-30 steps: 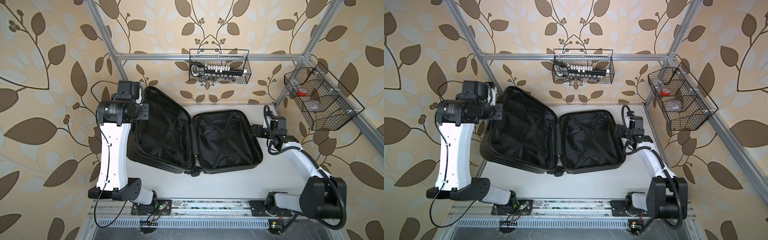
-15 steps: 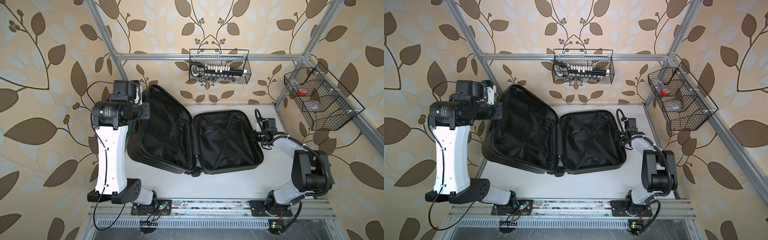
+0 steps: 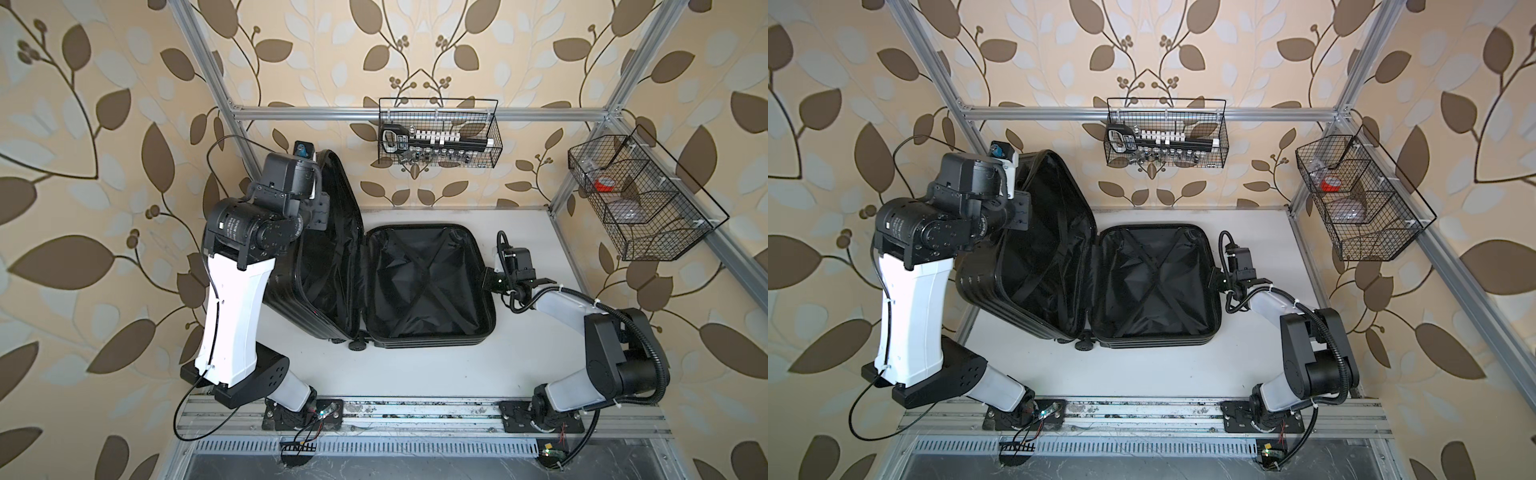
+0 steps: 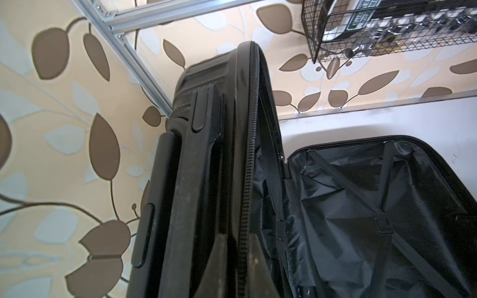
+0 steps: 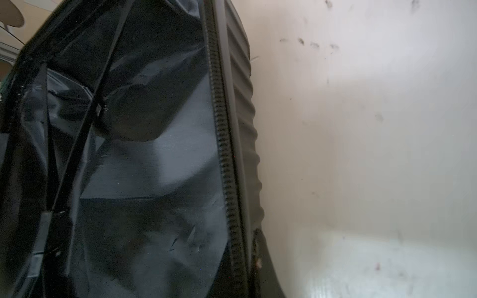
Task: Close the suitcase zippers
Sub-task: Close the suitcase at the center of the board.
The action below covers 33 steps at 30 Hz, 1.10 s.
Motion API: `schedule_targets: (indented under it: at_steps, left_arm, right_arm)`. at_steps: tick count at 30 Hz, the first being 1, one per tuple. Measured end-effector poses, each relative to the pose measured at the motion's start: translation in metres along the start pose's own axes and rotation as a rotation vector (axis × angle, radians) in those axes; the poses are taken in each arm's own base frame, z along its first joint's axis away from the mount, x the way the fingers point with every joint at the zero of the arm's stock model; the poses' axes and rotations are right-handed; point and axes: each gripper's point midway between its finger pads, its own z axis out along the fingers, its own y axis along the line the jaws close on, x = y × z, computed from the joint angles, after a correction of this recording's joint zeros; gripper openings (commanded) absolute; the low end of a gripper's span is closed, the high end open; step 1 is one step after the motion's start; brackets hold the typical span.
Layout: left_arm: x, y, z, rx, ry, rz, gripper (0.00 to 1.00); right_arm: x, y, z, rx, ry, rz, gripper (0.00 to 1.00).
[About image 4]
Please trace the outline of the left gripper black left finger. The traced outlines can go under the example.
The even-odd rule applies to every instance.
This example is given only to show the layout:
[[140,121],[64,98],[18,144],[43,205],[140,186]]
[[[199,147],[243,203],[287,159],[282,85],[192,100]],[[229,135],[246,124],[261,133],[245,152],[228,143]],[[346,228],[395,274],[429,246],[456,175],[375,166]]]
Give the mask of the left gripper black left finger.
[[237,297],[237,244],[226,234],[217,234],[194,298]]

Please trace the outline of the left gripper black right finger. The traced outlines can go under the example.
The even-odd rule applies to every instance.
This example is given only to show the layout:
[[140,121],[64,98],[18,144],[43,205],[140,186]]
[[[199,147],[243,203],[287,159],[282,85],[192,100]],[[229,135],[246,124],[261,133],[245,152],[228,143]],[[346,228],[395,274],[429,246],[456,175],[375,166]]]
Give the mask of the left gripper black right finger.
[[249,298],[279,298],[260,241],[255,234],[248,237],[247,294]]

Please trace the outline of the black hard-shell suitcase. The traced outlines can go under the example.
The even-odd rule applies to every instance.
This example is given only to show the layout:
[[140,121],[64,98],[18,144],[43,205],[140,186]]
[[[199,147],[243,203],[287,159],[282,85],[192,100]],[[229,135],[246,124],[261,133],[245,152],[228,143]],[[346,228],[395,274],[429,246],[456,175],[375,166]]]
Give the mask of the black hard-shell suitcase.
[[392,135],[285,157],[255,42],[180,76],[127,296],[193,298],[219,233],[237,244],[237,298],[250,234],[280,298],[477,295],[477,202],[442,156]]

